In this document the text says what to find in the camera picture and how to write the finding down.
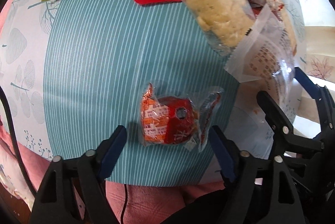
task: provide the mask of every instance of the red snack wrapper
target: red snack wrapper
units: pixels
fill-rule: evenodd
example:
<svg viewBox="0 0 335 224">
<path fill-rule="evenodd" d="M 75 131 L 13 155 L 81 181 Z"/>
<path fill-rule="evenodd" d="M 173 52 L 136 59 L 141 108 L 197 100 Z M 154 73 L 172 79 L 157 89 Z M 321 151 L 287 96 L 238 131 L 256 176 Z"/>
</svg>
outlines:
<svg viewBox="0 0 335 224">
<path fill-rule="evenodd" d="M 187 96 L 157 98 L 150 83 L 140 101 L 140 142 L 143 145 L 186 144 L 189 150 L 199 144 L 199 150 L 203 150 L 213 111 L 220 106 L 221 92 L 219 89 L 210 93 L 197 108 Z"/>
</svg>

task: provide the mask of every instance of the leaf print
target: leaf print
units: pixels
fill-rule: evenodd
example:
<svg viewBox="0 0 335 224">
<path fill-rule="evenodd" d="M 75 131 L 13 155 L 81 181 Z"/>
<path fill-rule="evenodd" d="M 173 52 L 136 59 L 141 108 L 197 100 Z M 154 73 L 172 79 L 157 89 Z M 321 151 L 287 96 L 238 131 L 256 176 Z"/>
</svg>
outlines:
<svg viewBox="0 0 335 224">
<path fill-rule="evenodd" d="M 61 0 L 49 0 L 41 3 L 40 25 L 44 33 L 50 34 Z"/>
<path fill-rule="evenodd" d="M 14 87 L 14 94 L 15 94 L 15 98 L 16 100 L 20 99 L 20 90 L 17 87 Z"/>
<path fill-rule="evenodd" d="M 43 97 L 39 92 L 34 92 L 31 96 L 31 110 L 36 122 L 43 124 L 45 121 L 44 117 L 44 105 Z"/>
<path fill-rule="evenodd" d="M 329 64 L 328 57 L 323 58 L 321 62 L 318 58 L 313 56 L 311 58 L 311 67 L 312 70 L 308 72 L 308 75 L 322 80 L 329 78 L 334 69 L 334 67 Z"/>
<path fill-rule="evenodd" d="M 13 28 L 9 34 L 8 45 L 6 46 L 6 62 L 11 64 L 26 49 L 27 40 L 17 28 Z"/>
<path fill-rule="evenodd" d="M 14 99 L 11 98 L 11 97 L 8 97 L 7 100 L 8 100 L 11 115 L 13 117 L 17 116 L 17 105 L 16 105 Z"/>
<path fill-rule="evenodd" d="M 23 5 L 27 4 L 29 0 L 20 0 L 18 3 L 18 6 L 22 7 Z"/>
<path fill-rule="evenodd" d="M 31 89 L 35 83 L 35 67 L 32 60 L 29 60 L 24 69 L 24 82 L 28 89 Z"/>
<path fill-rule="evenodd" d="M 21 94 L 21 107 L 22 107 L 23 114 L 29 118 L 30 117 L 30 102 L 29 102 L 29 98 L 26 93 Z"/>
<path fill-rule="evenodd" d="M 21 82 L 21 78 L 22 78 L 22 68 L 21 65 L 19 65 L 16 69 L 16 76 L 15 76 L 15 80 L 17 82 Z"/>
</svg>

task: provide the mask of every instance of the tree illustration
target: tree illustration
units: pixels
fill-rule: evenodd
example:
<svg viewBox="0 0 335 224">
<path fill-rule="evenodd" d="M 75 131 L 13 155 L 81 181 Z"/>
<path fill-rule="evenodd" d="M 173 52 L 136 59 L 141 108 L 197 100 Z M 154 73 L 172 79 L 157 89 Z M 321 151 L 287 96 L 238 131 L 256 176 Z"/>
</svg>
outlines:
<svg viewBox="0 0 335 224">
<path fill-rule="evenodd" d="M 311 58 L 311 67 L 312 70 L 308 72 L 308 75 L 322 80 L 329 78 L 334 69 L 334 67 L 329 64 L 329 57 L 323 58 L 321 62 L 318 58 L 313 56 Z"/>
<path fill-rule="evenodd" d="M 44 33 L 50 34 L 61 0 L 49 0 L 41 3 L 40 25 Z"/>
<path fill-rule="evenodd" d="M 35 67 L 32 60 L 29 60 L 24 68 L 19 65 L 16 69 L 14 83 L 10 85 L 14 87 L 16 100 L 21 100 L 23 114 L 29 118 L 31 113 L 36 122 L 43 124 L 45 122 L 43 97 L 39 92 L 33 92 L 31 89 L 35 84 Z"/>
</svg>

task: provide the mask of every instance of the pink fabric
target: pink fabric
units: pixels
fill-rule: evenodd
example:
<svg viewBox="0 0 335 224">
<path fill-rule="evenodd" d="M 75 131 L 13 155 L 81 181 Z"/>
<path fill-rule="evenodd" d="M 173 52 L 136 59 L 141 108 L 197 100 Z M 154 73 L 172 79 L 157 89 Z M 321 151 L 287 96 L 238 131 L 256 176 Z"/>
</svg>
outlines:
<svg viewBox="0 0 335 224">
<path fill-rule="evenodd" d="M 14 152 L 10 135 L 6 133 L 2 125 L 0 126 L 0 138 Z M 18 145 L 28 175 L 34 187 L 38 189 L 50 162 L 20 143 Z M 196 198 L 223 188 L 223 182 L 183 187 L 127 185 L 128 204 L 123 218 L 124 223 L 161 223 Z M 124 185 L 116 182 L 106 182 L 106 197 L 116 217 L 120 220 L 125 202 Z"/>
<path fill-rule="evenodd" d="M 219 189 L 224 189 L 223 182 L 183 187 L 127 185 L 128 203 L 123 221 L 125 224 L 159 224 L 196 198 Z M 120 221 L 125 202 L 124 185 L 106 182 L 106 197 Z"/>
</svg>

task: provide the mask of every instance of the transparent snack bag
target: transparent snack bag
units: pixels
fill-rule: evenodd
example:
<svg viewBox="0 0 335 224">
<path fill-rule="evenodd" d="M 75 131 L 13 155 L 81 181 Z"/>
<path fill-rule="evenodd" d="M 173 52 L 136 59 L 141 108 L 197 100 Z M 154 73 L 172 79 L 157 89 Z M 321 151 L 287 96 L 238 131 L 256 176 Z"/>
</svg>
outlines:
<svg viewBox="0 0 335 224">
<path fill-rule="evenodd" d="M 294 78 L 291 43 L 284 23 L 268 5 L 229 57 L 225 70 L 255 93 L 264 90 L 282 107 Z"/>
<path fill-rule="evenodd" d="M 144 146 L 184 144 L 188 150 L 197 146 L 199 152 L 203 151 L 223 89 L 210 87 L 182 96 L 156 96 L 155 90 L 149 83 L 140 96 L 140 143 Z"/>
<path fill-rule="evenodd" d="M 256 18 L 247 0 L 182 0 L 206 33 L 208 43 L 228 56 Z"/>
</svg>

